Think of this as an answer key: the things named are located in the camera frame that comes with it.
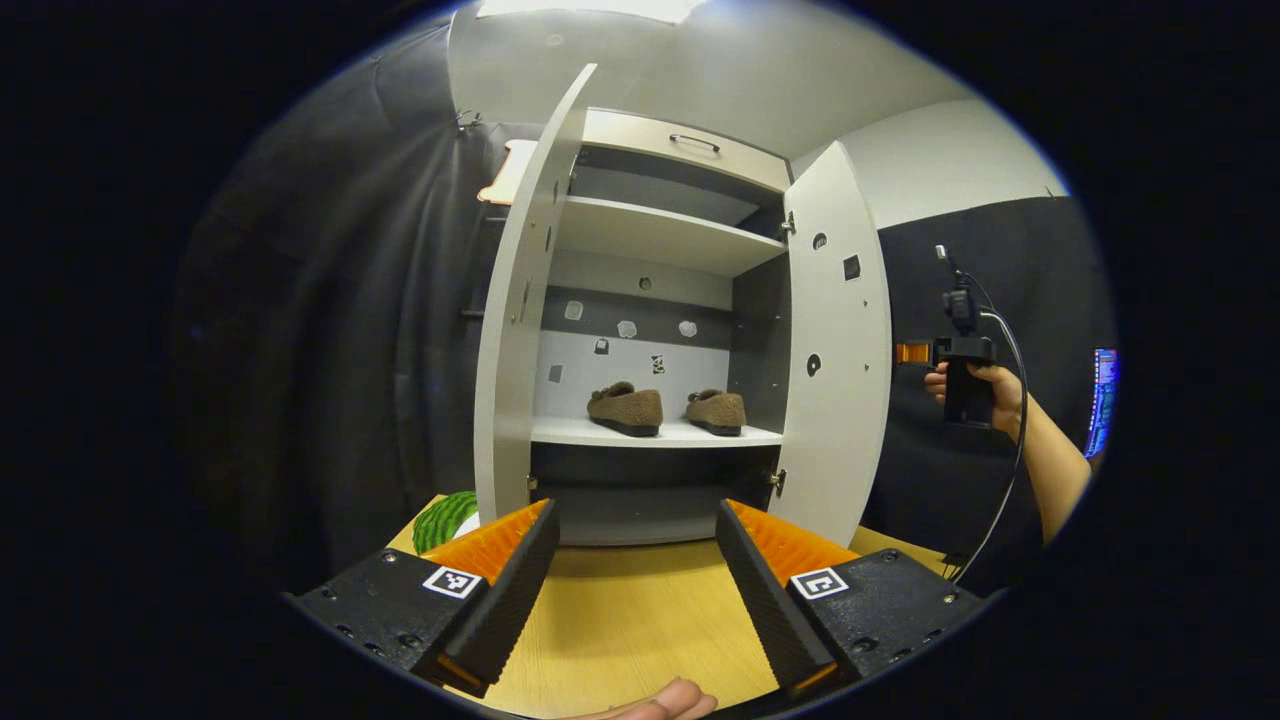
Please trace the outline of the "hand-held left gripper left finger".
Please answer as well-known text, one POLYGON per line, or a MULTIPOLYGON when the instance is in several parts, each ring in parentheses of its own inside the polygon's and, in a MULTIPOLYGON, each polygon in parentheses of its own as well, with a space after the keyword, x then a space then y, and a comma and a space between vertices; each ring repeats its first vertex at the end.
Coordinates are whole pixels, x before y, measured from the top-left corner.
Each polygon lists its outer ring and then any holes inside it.
POLYGON ((375 659, 481 698, 498 683, 561 543, 544 498, 425 555, 384 548, 285 598, 375 659))

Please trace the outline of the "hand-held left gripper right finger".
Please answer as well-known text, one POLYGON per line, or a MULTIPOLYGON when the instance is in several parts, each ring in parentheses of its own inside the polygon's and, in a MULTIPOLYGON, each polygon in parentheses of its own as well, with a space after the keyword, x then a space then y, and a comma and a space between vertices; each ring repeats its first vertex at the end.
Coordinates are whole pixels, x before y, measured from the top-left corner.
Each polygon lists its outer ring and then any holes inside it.
POLYGON ((896 667, 986 605, 901 550, 859 555, 731 498, 717 510, 716 542, 792 700, 896 667))

